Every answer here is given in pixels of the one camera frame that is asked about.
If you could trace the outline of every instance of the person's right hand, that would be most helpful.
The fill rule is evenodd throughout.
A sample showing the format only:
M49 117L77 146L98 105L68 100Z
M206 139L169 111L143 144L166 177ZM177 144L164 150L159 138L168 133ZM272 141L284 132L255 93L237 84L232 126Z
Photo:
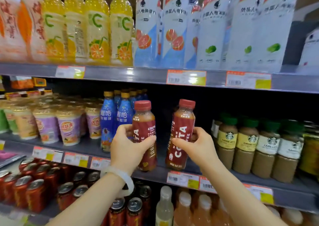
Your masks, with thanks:
M194 127L192 140L194 137L198 138L194 143L179 138L173 138L172 143L185 150L202 172L209 166L220 163L212 137L201 127Z

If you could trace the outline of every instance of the hand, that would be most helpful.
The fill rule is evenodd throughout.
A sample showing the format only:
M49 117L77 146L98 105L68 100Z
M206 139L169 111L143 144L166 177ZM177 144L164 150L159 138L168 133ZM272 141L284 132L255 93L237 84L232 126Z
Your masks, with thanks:
M131 176L146 150L154 145L156 136L150 136L140 143L133 143L127 138L129 135L132 136L132 125L118 127L111 143L111 166Z
M200 127L194 127L191 141L187 142L183 139L173 138L172 143L185 150L189 157L200 167L205 173L207 168L216 163L220 163L218 159L212 137Z

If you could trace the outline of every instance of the white bracelet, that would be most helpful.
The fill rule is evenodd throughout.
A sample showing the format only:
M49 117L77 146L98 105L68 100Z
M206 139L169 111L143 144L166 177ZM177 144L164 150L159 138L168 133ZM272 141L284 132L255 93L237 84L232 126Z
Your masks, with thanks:
M121 197L126 197L131 195L131 193L134 190L134 183L132 178L127 173L115 167L108 166L107 168L101 170L100 177L102 178L107 172L111 172L113 174L118 175L120 178L123 179L123 181L125 181L125 183L127 184L127 187L129 188L128 190L121 190L117 197L121 198Z

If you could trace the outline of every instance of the transparent bottle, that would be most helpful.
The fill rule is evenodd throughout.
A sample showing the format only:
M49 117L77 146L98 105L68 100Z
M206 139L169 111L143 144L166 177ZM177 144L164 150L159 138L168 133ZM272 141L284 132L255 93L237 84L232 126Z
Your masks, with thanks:
M194 226L211 226L211 207L212 200L207 195L199 196L198 208L194 210L193 225Z
M178 207L174 211L174 224L173 226L191 226L191 211L190 203L192 202L192 197L187 192L181 192L179 196Z
M172 226L174 207L172 204L172 189L163 186L160 190L160 200L156 206L155 226Z

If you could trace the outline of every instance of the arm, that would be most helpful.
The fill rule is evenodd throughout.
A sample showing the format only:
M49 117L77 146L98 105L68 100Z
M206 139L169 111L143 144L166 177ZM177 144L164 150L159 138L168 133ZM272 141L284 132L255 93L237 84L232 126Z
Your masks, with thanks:
M281 219L255 198L245 186L218 159L212 137L202 128L195 127L198 139L190 143L174 138L173 144L185 150L199 165L218 192L229 215L238 226L287 226Z
M141 143L133 143L127 138L131 128L132 125L119 126L111 144L111 166L129 176L156 140L156 136L151 136ZM46 226L100 226L124 185L125 182L119 176L107 173Z

